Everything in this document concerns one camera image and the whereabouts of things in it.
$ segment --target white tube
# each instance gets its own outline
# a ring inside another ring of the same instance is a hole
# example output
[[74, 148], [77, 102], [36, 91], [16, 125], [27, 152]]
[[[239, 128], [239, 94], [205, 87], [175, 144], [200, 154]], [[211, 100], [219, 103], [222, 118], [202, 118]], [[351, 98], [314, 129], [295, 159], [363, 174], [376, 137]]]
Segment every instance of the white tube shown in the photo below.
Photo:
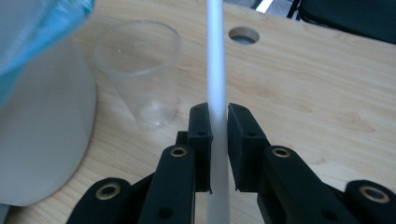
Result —
[[207, 102], [213, 133], [207, 223], [230, 223], [222, 0], [207, 1]]

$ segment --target black plastic part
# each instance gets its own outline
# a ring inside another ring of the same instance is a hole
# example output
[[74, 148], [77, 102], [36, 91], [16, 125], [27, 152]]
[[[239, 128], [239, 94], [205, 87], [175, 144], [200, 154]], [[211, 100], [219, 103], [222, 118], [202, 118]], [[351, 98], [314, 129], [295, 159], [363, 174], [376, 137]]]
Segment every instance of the black plastic part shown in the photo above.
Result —
[[187, 145], [195, 151], [196, 192], [211, 191], [210, 156], [212, 139], [207, 103], [192, 107], [190, 110]]
[[301, 0], [302, 20], [396, 44], [396, 1]]
[[261, 188], [257, 194], [257, 205], [262, 213], [265, 224], [286, 223], [286, 213], [277, 198], [268, 178], [262, 175], [260, 178]]
[[270, 184], [262, 188], [274, 191], [286, 213], [286, 223], [359, 223], [293, 150], [268, 147], [262, 169], [268, 178], [263, 184]]
[[187, 145], [188, 143], [188, 133], [187, 132], [177, 132], [175, 145]]
[[374, 182], [349, 182], [346, 185], [345, 203], [361, 223], [396, 223], [396, 195]]
[[235, 187], [241, 192], [257, 192], [262, 155], [270, 143], [247, 108], [229, 104], [228, 109], [228, 154]]
[[194, 150], [184, 145], [175, 145], [163, 151], [139, 224], [193, 223], [194, 158]]
[[[96, 182], [78, 201], [67, 223], [137, 223], [152, 177], [153, 175], [149, 175], [132, 186], [119, 178], [107, 178]], [[120, 187], [120, 192], [116, 196], [107, 200], [96, 197], [99, 188], [114, 185]]]

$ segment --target blue plastic bag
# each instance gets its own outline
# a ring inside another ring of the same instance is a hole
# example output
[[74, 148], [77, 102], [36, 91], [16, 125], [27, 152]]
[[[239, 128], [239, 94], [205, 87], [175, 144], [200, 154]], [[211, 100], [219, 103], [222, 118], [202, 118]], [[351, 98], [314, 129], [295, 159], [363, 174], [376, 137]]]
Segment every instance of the blue plastic bag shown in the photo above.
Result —
[[35, 55], [81, 25], [93, 0], [0, 1], [0, 107]]

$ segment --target black chair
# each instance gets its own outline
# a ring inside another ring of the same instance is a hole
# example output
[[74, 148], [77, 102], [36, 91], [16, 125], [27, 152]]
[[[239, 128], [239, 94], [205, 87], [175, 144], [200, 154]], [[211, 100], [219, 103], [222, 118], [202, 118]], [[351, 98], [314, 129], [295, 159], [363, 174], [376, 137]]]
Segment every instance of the black chair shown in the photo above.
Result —
[[293, 5], [303, 21], [396, 44], [396, 0], [294, 0]]

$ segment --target wooden table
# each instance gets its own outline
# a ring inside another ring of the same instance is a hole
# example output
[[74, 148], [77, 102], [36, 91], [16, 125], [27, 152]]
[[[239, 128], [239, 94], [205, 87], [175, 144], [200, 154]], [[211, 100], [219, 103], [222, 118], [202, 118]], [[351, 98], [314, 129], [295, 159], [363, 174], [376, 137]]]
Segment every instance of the wooden table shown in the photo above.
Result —
[[[248, 107], [273, 145], [294, 149], [325, 183], [344, 189], [350, 180], [369, 179], [396, 191], [396, 46], [227, 4], [224, 12], [229, 102]], [[108, 26], [138, 19], [170, 24], [183, 42], [177, 118], [150, 133], [136, 128], [91, 59]], [[260, 40], [234, 43], [228, 32], [237, 26], [256, 30]], [[177, 131], [187, 130], [190, 107], [206, 101], [205, 31], [205, 0], [98, 0], [76, 34], [97, 80], [86, 157], [63, 188], [11, 208], [7, 223], [65, 223], [94, 182], [114, 176], [134, 183], [154, 172]], [[255, 194], [231, 192], [233, 223], [263, 223]], [[205, 200], [197, 194], [196, 223], [205, 223]]]

